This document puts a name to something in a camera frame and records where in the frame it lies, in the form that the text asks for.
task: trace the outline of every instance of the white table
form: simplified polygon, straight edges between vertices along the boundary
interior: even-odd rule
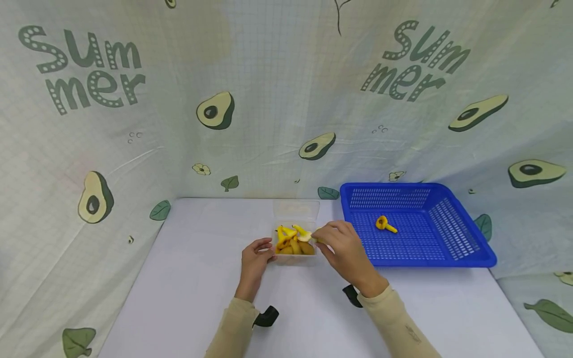
[[[321,200],[317,225],[343,219]],[[241,250],[272,230],[270,199],[180,199],[172,206],[100,358],[198,357],[240,274]],[[543,358],[487,269],[381,269],[444,358]],[[246,357],[389,357],[324,257],[268,267],[255,306],[280,315],[255,327]]]

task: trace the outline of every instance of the leaf illustration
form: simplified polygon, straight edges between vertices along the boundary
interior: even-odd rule
[[[66,358],[89,357],[92,354],[92,348],[88,348],[88,346],[95,336],[96,330],[93,328],[64,329],[62,332],[62,343]]]
[[[168,200],[164,200],[157,204],[151,213],[149,214],[149,218],[151,220],[161,221],[167,218],[169,211],[171,210],[171,204],[169,204]]]
[[[327,200],[337,200],[340,197],[340,192],[336,189],[327,187],[319,187],[319,198]]]
[[[532,309],[548,325],[565,333],[573,333],[573,317],[563,308],[550,300],[539,300],[535,305],[523,304]]]
[[[231,178],[227,178],[221,182],[221,186],[225,188],[225,192],[228,192],[229,189],[235,189],[239,186],[239,177],[235,175]]]
[[[485,239],[489,242],[492,239],[492,219],[489,215],[481,214],[473,222],[476,223],[481,233],[485,236]]]
[[[571,272],[553,272],[554,275],[559,277],[562,283],[573,286],[573,273]]]

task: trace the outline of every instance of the beige sleeve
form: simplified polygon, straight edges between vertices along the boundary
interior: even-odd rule
[[[258,315],[259,311],[252,303],[233,298],[223,312],[219,329],[205,358],[242,358],[249,346],[253,323]]]
[[[374,298],[359,294],[358,301],[368,311],[392,358],[441,357],[406,312],[404,302],[392,287]]]

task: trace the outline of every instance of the toy fruit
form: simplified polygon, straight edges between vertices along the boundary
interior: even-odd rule
[[[314,255],[315,254],[315,249],[314,247],[312,247],[311,244],[309,244],[308,242],[298,242],[300,249],[303,251],[303,254],[305,255]]]
[[[293,237],[295,237],[295,235],[296,235],[296,233],[297,233],[296,230],[291,229],[290,227],[286,227],[286,226],[283,226],[283,227],[282,227],[282,230],[284,231],[284,233],[286,234],[286,236],[287,236],[289,239],[292,239]]]
[[[386,229],[394,234],[398,232],[398,230],[394,226],[388,224],[388,219],[384,215],[382,215],[381,217],[378,218],[378,220],[376,220],[376,227],[379,230]]]
[[[279,254],[282,255],[292,255],[293,254],[293,250],[292,247],[285,247],[284,249],[280,250]]]
[[[299,245],[299,240],[297,239],[297,237],[293,237],[293,239],[291,240],[291,247],[292,247],[292,253],[293,255],[302,255],[303,251],[300,248]]]
[[[299,232],[299,241],[309,242],[311,240],[311,233],[305,231],[302,227],[298,225],[293,225],[292,227],[294,227],[296,231]]]
[[[284,249],[287,246],[288,240],[290,240],[290,238],[285,235],[283,228],[284,226],[282,225],[277,228],[277,235],[278,235],[277,248],[279,248],[279,250]]]

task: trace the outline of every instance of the right hand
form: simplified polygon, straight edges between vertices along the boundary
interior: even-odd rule
[[[388,280],[380,276],[372,266],[360,238],[349,222],[331,221],[312,233],[312,237],[322,241],[316,246],[330,265],[363,296],[376,297],[389,286]]]

